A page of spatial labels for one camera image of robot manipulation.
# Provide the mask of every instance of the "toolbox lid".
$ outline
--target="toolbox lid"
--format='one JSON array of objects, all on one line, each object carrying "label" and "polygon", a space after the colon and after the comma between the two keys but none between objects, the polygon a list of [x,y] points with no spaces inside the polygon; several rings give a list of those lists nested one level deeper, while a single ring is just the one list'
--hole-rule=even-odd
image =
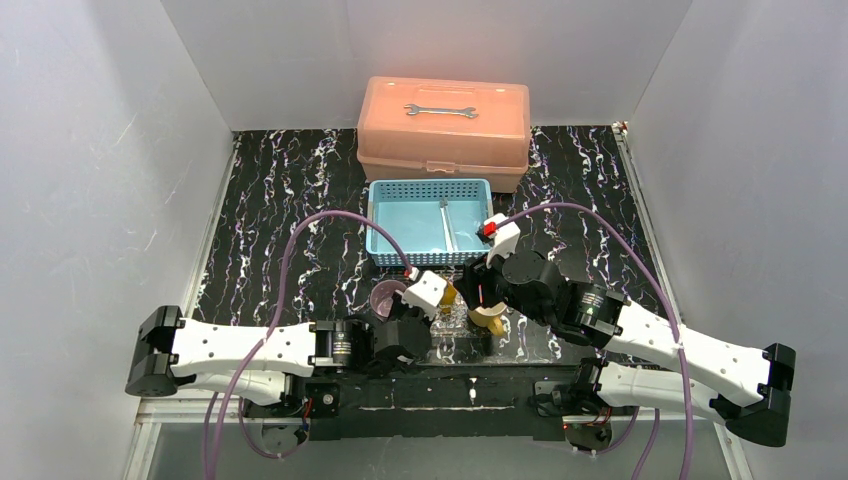
[{"label": "toolbox lid", "polygon": [[368,164],[526,169],[529,91],[514,84],[372,77],[358,137],[359,159]]}]

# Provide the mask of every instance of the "table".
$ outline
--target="table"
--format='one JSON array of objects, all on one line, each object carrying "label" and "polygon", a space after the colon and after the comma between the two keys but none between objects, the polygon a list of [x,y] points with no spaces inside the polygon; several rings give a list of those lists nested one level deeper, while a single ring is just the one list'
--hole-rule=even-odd
[{"label": "table", "polygon": [[[614,225],[649,268],[653,259],[614,133],[608,126],[534,127],[530,168],[515,194],[495,194],[495,213],[541,202],[574,202]],[[316,212],[366,214],[368,186],[356,159],[356,131],[252,131],[237,135],[235,157],[194,318],[219,325],[265,325],[273,315],[280,260],[295,225]],[[624,292],[659,311],[656,294],[624,250],[586,215],[548,211],[518,222],[519,249],[547,254],[569,278]],[[338,319],[370,308],[371,288],[395,269],[364,251],[365,230],[322,220],[298,239],[282,324]],[[440,270],[452,275],[452,269]],[[517,312],[504,337],[470,325],[462,306],[431,329],[426,363],[568,364],[595,352],[569,345]],[[617,358],[618,361],[634,361]]]}]

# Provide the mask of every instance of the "black bracket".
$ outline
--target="black bracket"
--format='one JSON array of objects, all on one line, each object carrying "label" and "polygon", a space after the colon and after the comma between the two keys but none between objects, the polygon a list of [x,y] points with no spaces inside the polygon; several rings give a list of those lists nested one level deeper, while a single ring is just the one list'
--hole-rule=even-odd
[{"label": "black bracket", "polygon": [[310,418],[331,418],[339,415],[341,391],[335,383],[307,383],[306,396],[312,399]]},{"label": "black bracket", "polygon": [[600,415],[609,407],[598,396],[601,369],[606,364],[598,358],[584,358],[574,377],[568,381],[534,383],[531,405],[542,417],[564,415]]},{"label": "black bracket", "polygon": [[175,378],[171,365],[179,356],[172,353],[176,331],[185,327],[180,307],[161,306],[141,324],[135,342],[130,375],[124,391],[138,397],[167,397],[193,378]]},{"label": "black bracket", "polygon": [[761,401],[739,407],[719,395],[710,401],[710,406],[726,420],[727,429],[740,438],[767,447],[782,447],[789,430],[795,350],[775,343],[765,349],[763,357],[771,362],[771,368],[768,383],[759,388]]}]

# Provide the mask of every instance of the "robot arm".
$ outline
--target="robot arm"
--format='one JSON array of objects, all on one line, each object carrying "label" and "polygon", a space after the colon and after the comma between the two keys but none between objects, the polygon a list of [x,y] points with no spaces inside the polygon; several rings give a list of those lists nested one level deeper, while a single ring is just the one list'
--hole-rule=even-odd
[{"label": "robot arm", "polygon": [[[447,281],[411,272],[415,281],[396,292],[389,321],[365,328],[350,319],[278,327],[239,377],[234,393],[257,405],[297,401],[292,376],[353,370],[382,375],[426,356],[430,323]],[[223,392],[245,353],[266,327],[220,326],[183,318],[176,306],[159,307],[138,329],[125,391],[164,397],[180,389]]]},{"label": "robot arm", "polygon": [[[557,266],[533,251],[515,252],[520,231],[497,215],[481,236],[492,249],[463,266],[454,285],[469,309],[500,302],[559,338],[643,358],[677,372],[677,352],[667,319],[654,315],[616,292],[569,281]],[[756,349],[733,345],[694,330],[681,329],[693,388],[693,407],[700,416],[726,423],[740,437],[781,446],[786,441],[795,352],[781,344]],[[681,411],[682,380],[674,372],[638,373],[618,365],[584,362],[586,370],[570,389],[604,406],[662,406]],[[559,392],[569,398],[569,392]],[[577,400],[580,395],[571,395]]]}]

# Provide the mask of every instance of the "small cup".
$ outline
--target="small cup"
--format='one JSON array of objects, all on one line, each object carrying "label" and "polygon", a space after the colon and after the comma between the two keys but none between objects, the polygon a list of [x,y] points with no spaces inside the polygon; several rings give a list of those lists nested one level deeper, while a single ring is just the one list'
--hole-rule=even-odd
[{"label": "small cup", "polygon": [[477,307],[468,312],[468,317],[479,327],[488,328],[492,335],[502,337],[504,333],[501,315],[506,311],[506,305],[501,302],[491,308]]},{"label": "small cup", "polygon": [[397,280],[383,280],[374,286],[371,290],[371,296],[368,297],[368,303],[371,304],[371,310],[382,320],[389,318],[389,313],[392,311],[392,295],[395,292],[405,292],[406,285]]}]

